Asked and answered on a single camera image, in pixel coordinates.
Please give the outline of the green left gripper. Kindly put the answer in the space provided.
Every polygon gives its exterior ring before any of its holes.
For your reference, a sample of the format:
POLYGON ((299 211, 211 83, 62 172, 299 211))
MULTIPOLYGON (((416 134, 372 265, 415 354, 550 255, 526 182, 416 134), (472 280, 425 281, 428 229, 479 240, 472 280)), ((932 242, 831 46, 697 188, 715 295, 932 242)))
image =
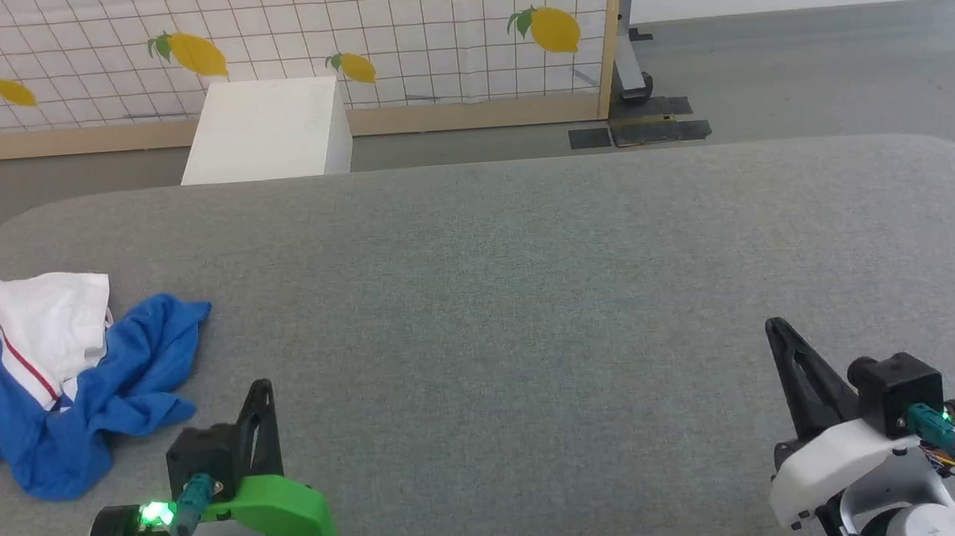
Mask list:
POLYGON ((283 476, 273 383, 254 380, 241 407, 246 479, 229 501, 214 502, 202 522, 237 521, 265 536, 337 536, 319 491, 283 476))

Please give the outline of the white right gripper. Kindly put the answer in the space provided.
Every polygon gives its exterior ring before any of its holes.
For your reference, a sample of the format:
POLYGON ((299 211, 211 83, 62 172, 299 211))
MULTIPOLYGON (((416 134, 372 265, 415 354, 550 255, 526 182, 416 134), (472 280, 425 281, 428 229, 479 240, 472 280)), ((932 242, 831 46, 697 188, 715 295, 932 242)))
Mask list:
POLYGON ((808 441, 783 461, 771 483, 771 510, 787 528, 868 475, 894 450, 917 447, 921 439, 891 439, 856 419, 858 394, 788 320, 767 320, 766 336, 797 440, 808 441))

